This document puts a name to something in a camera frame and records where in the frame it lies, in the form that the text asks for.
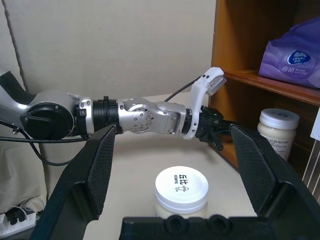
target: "white jar lid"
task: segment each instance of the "white jar lid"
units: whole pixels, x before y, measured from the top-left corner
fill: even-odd
[[[276,129],[296,129],[299,124],[299,116],[291,111],[267,108],[261,111],[260,122]]]
[[[202,209],[207,203],[208,190],[206,177],[186,166],[169,167],[155,180],[156,200],[176,214],[191,214]]]

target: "shelf board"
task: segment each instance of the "shelf board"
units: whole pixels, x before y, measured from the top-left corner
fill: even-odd
[[[258,76],[257,72],[225,71],[227,79],[252,85],[288,98],[320,106],[320,89],[290,84]]]
[[[221,136],[220,140],[223,144],[223,151],[220,151],[219,154],[222,155],[236,169],[239,169],[236,149],[232,138],[229,136]],[[301,178],[304,175],[310,154],[310,150],[306,149],[305,147],[296,143],[293,144],[288,162]]]

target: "purple tissue package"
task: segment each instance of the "purple tissue package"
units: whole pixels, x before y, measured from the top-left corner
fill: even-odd
[[[320,88],[320,17],[293,26],[282,37],[269,41],[259,75]]]

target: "beige wall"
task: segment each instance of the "beige wall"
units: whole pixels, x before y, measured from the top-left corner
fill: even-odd
[[[10,70],[23,87],[5,9],[1,1],[0,68]],[[0,125],[0,136],[23,138],[22,134],[13,135],[12,129],[3,125]],[[0,141],[0,214],[28,199],[30,199],[27,201],[29,208],[41,211],[46,202],[46,195],[44,167],[30,145]]]
[[[172,93],[211,65],[216,0],[4,0],[32,93]]]

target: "cream jar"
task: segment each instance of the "cream jar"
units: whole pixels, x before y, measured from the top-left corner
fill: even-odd
[[[261,111],[257,130],[269,141],[275,152],[287,161],[298,124],[297,114],[283,109],[268,108]]]
[[[159,173],[155,180],[157,217],[171,215],[205,218],[209,184],[206,177],[190,167],[173,166]]]

